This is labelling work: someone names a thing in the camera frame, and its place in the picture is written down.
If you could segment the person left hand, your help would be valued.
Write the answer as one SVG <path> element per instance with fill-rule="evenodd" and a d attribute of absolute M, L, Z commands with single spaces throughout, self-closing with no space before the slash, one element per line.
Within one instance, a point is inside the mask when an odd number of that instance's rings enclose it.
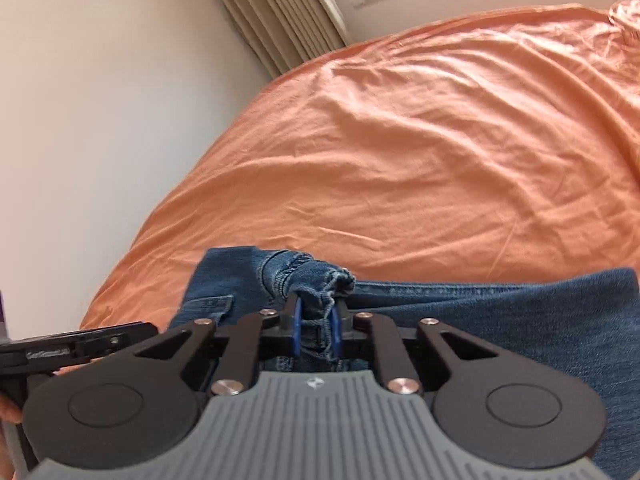
<path fill-rule="evenodd" d="M 10 424 L 18 425 L 22 422 L 22 411 L 6 396 L 0 396 L 0 418 Z"/>

